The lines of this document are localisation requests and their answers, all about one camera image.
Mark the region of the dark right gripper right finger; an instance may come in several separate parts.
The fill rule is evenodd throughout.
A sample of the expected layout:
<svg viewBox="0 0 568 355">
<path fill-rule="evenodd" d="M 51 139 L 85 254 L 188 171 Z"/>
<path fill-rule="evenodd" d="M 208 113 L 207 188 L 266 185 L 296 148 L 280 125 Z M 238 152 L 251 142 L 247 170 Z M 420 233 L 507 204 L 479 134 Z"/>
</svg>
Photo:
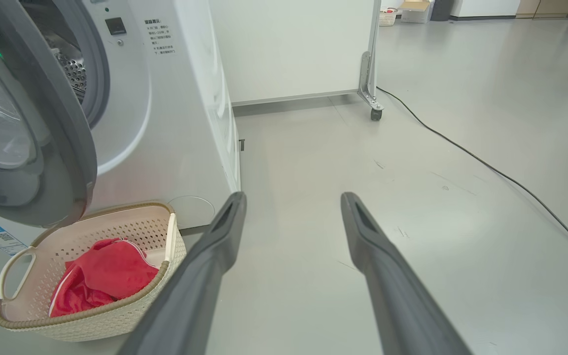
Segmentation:
<svg viewBox="0 0 568 355">
<path fill-rule="evenodd" d="M 459 332 L 362 200 L 341 195 L 350 257 L 369 289 L 386 355 L 468 355 Z"/>
</svg>

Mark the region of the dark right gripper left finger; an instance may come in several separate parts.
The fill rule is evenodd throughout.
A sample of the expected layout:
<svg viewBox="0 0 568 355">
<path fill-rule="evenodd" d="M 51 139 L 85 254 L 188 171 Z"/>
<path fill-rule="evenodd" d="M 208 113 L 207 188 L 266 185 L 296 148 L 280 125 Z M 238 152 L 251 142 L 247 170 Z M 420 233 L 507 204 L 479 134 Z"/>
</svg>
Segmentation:
<svg viewBox="0 0 568 355">
<path fill-rule="evenodd" d="M 237 260 L 246 211 L 244 192 L 228 197 L 124 342 L 120 355 L 206 352 L 219 288 Z"/>
</svg>

